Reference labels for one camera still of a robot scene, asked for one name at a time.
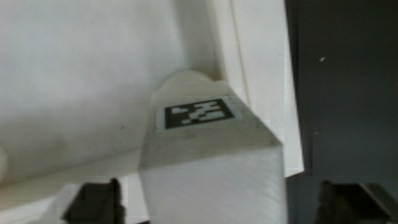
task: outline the gray surface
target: gray surface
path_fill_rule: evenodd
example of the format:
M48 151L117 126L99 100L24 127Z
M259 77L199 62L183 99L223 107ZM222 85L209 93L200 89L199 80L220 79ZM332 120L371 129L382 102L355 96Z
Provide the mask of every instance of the gray surface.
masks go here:
M307 161L305 174L287 180L289 223L307 224L321 180L374 182L398 199L398 4L392 0L287 3L298 8L293 43L298 40Z

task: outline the qr-like tag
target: qr-like tag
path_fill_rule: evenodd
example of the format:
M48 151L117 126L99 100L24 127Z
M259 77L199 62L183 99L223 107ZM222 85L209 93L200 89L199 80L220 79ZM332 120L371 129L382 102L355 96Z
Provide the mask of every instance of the qr-like tag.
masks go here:
M207 122L236 118L227 97L161 108L159 129L172 129Z

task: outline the black object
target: black object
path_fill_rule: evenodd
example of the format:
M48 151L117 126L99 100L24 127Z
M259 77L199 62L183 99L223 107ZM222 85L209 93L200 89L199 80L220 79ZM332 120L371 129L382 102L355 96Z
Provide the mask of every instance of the black object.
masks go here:
M120 205L120 184L87 183L62 219L69 224L124 224L124 207Z
M316 224L385 224L396 221L398 205L374 184L323 182Z

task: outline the white wall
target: white wall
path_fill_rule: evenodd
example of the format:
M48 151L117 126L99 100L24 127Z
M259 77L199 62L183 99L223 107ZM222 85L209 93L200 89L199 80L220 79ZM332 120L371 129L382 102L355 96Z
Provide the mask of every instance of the white wall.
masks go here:
M5 182L138 149L151 91L175 71L216 68L202 9L190 0L0 1Z

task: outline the white surface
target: white surface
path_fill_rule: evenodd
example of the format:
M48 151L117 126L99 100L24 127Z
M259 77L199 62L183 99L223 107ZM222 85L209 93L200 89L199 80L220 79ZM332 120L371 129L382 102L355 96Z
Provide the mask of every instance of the white surface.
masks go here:
M138 152L135 151L3 187L0 189L1 224L44 224L44 220L48 224L55 223L51 222L56 219L55 211L62 213L81 183L104 183L112 177L120 180L126 224L145 221L147 211L136 164Z
M142 151L142 187L152 224L286 223L282 145L238 101L225 82L172 83L152 96ZM231 96L241 112L227 119L156 130L161 106Z
M5 183L138 150L149 95L213 72L204 1L0 1Z
M282 0L207 0L225 80L284 145L284 175L303 171Z

